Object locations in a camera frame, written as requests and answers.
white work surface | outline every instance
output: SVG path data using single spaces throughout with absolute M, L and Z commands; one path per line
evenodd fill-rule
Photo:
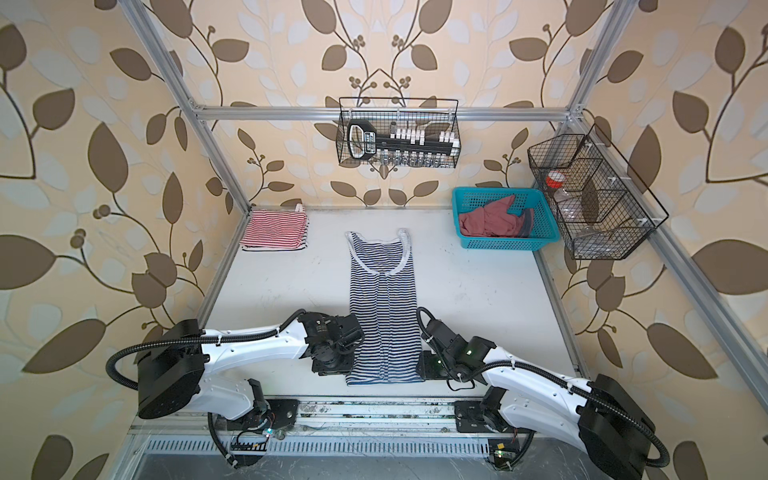
M 529 362 L 574 375 L 531 252 L 463 249 L 450 210 L 309 210 L 308 215 L 305 250 L 237 252 L 209 328 L 275 325 L 299 308 L 347 315 L 350 256 L 344 232 L 391 240 L 398 228 L 406 228 L 420 306 L 468 341 L 490 339 Z M 268 396 L 453 397 L 482 396 L 486 390 L 478 384 L 452 392 L 444 381 L 434 380 L 348 387 L 344 376 L 313 373 L 311 359 L 254 363 L 227 376 L 259 380 Z

pink garment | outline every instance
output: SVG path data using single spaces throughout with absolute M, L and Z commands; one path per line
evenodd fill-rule
M 508 214 L 515 195 L 477 207 L 468 214 L 458 215 L 462 235 L 467 237 L 527 237 L 533 224 L 533 211 L 527 209 L 522 217 Z

black wire basket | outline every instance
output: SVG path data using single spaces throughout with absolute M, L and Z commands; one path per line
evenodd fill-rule
M 622 260 L 669 213 L 618 150 L 627 170 L 618 173 L 611 166 L 601 151 L 610 142 L 594 129 L 586 135 L 562 134 L 533 145 L 528 160 L 573 258 Z M 657 210 L 649 211 L 632 190 L 655 202 Z
M 456 168 L 462 151 L 446 98 L 341 97 L 336 152 L 342 167 Z

laundry basket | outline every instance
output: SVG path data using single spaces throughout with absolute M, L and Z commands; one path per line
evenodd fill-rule
M 466 214 L 477 207 L 484 207 L 492 201 L 515 195 L 515 202 L 508 212 L 520 215 L 526 208 L 534 210 L 531 235 L 528 238 L 507 237 L 466 237 L 458 226 L 458 215 Z M 560 238 L 558 225 L 554 221 L 544 194 L 534 188 L 480 188 L 459 187 L 453 189 L 453 223 L 456 234 L 464 248 L 490 250 L 538 250 L 547 243 Z

red and white striped cloth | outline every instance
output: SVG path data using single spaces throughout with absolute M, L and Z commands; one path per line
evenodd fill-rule
M 240 240 L 243 250 L 274 251 L 306 248 L 306 212 L 301 205 L 295 212 L 258 210 L 251 214 Z

